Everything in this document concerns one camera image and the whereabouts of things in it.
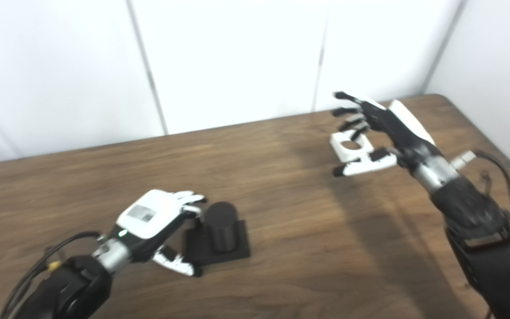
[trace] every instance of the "white ring holder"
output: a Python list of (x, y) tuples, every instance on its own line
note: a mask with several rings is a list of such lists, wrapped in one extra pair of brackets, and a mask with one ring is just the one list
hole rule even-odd
[(355, 130), (350, 129), (349, 131), (334, 133), (330, 137), (330, 144), (332, 145), (334, 152), (336, 152), (336, 155), (338, 155), (338, 158), (342, 163), (355, 161), (358, 158), (369, 157), (369, 153), (375, 150), (369, 139), (367, 139), (367, 136), (364, 134), (361, 134), (354, 141), (354, 143), (360, 146), (359, 149), (348, 149), (344, 147), (342, 143), (351, 141), (352, 135), (354, 133)]

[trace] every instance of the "wooden table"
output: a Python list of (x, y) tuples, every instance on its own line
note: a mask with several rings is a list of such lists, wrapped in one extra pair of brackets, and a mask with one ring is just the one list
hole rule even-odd
[[(402, 101), (449, 158), (469, 148), (500, 155), (444, 97)], [(200, 279), (131, 265), (95, 318), (482, 318), (440, 213), (407, 172), (332, 177), (339, 163), (328, 138), (339, 124), (312, 113), (0, 163), (0, 307), (45, 246), (110, 230), (160, 188), (235, 204), (253, 256), (206, 267)], [(370, 139), (388, 145), (379, 133)], [(465, 173), (478, 180), (481, 169), (506, 206), (492, 166), (478, 161)]]

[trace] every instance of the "black cylindrical object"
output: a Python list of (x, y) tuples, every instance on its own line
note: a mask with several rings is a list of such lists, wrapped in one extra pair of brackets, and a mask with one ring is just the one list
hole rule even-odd
[(216, 202), (204, 214), (214, 250), (227, 253), (237, 246), (237, 211), (228, 202)]

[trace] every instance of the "robot finger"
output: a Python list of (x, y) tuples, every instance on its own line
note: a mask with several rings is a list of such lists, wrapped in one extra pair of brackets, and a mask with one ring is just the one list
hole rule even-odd
[(355, 140), (358, 139), (361, 134), (364, 134), (367, 131), (369, 131), (369, 128), (370, 127), (367, 124), (367, 122), (362, 122), (362, 123), (356, 125), (354, 127), (355, 132), (352, 134), (352, 137), (350, 139), (355, 142)]
[(184, 262), (183, 259), (181, 254), (178, 254), (168, 246), (162, 246), (152, 258), (157, 264), (180, 274), (194, 277), (202, 276), (202, 269), (200, 267)]
[(193, 202), (201, 202), (202, 200), (204, 200), (205, 197), (204, 195), (201, 195), (201, 194), (195, 194), (195, 195), (191, 195), (191, 196), (186, 196), (186, 197), (182, 197), (182, 198), (179, 198), (178, 199), (178, 202), (181, 204), (181, 205), (184, 205), (184, 204), (191, 204)]
[(193, 213), (196, 214), (196, 217), (202, 214), (202, 210), (200, 207), (191, 206), (191, 205), (182, 205), (182, 210), (184, 213)]
[(338, 107), (337, 109), (332, 109), (331, 113), (334, 117), (341, 117), (346, 114), (356, 114), (360, 113), (361, 108), (356, 107)]
[(357, 104), (361, 104), (363, 102), (362, 100), (360, 100), (356, 97), (353, 97), (353, 96), (349, 95), (348, 93), (345, 93), (342, 91), (334, 92), (334, 97), (338, 100), (349, 100), (349, 101), (352, 101)]
[(343, 123), (340, 127), (338, 127), (338, 131), (340, 131), (340, 132), (347, 131), (354, 125), (358, 125), (363, 122), (366, 122), (365, 115), (363, 115), (363, 114), (352, 115), (351, 117), (346, 118), (346, 122)]
[(391, 156), (391, 152), (387, 148), (378, 148), (369, 153), (369, 158), (372, 162), (377, 162), (387, 156)]
[(176, 197), (178, 199), (187, 197), (187, 196), (192, 196), (193, 194), (194, 194), (193, 191), (180, 191), (180, 192), (173, 193), (174, 197)]

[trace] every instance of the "robotic hand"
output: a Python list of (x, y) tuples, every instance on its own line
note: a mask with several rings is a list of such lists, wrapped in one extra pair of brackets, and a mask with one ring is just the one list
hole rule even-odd
[[(201, 276), (201, 269), (182, 262), (182, 256), (164, 245), (184, 221), (196, 218), (201, 209), (191, 206), (205, 202), (203, 195), (192, 191), (176, 193), (151, 190), (120, 214), (107, 236), (101, 236), (102, 245), (91, 256), (74, 256), (63, 262), (41, 281), (24, 301), (15, 319), (86, 319), (109, 298), (113, 276), (129, 263), (156, 263), (189, 276)], [(54, 251), (68, 242), (92, 236), (83, 233), (55, 246)], [(28, 289), (31, 280), (42, 270), (51, 253), (39, 263), (12, 291), (0, 318), (8, 318)]]
[[(386, 109), (370, 99), (344, 92), (334, 96), (356, 103), (355, 107), (332, 111), (336, 117), (354, 114), (340, 127), (342, 132), (332, 135), (332, 146), (344, 162), (334, 169), (334, 176), (356, 175), (395, 163), (409, 170), (442, 212), (447, 239), (471, 286), (483, 296), (496, 319), (510, 319), (510, 214), (457, 171), (475, 157), (486, 158), (500, 167), (510, 189), (504, 166), (489, 154), (471, 151), (449, 163), (416, 117), (399, 101), (393, 101)], [(375, 151), (368, 148), (370, 144), (363, 135), (369, 129), (386, 133), (393, 147)], [(356, 154), (343, 153), (340, 137), (334, 138), (339, 134), (366, 147)]]

